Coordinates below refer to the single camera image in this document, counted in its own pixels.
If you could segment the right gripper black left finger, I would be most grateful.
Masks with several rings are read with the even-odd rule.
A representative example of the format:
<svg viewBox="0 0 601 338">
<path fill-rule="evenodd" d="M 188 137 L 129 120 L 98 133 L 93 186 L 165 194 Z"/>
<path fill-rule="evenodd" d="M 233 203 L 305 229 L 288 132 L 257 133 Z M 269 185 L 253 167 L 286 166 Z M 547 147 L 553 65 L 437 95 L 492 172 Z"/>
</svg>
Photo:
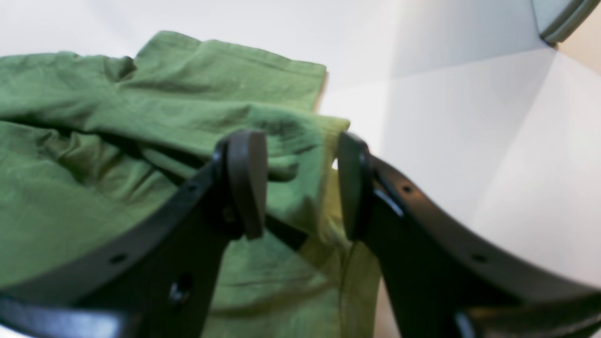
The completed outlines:
<svg viewBox="0 0 601 338">
<path fill-rule="evenodd" d="M 101 248 L 1 291 L 1 334 L 17 338 L 197 338 L 232 240 L 262 236 L 264 132 L 221 139 L 154 214 Z"/>
</svg>

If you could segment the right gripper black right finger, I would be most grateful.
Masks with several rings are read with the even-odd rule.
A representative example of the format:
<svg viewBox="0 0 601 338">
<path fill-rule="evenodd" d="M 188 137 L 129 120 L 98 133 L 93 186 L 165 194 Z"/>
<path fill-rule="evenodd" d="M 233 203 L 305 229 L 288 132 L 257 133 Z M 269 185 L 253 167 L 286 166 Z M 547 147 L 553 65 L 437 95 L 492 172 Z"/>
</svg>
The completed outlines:
<svg viewBox="0 0 601 338">
<path fill-rule="evenodd" d="M 590 338 L 600 289 L 476 235 L 358 136 L 339 136 L 344 228 L 378 259 L 403 338 Z"/>
</svg>

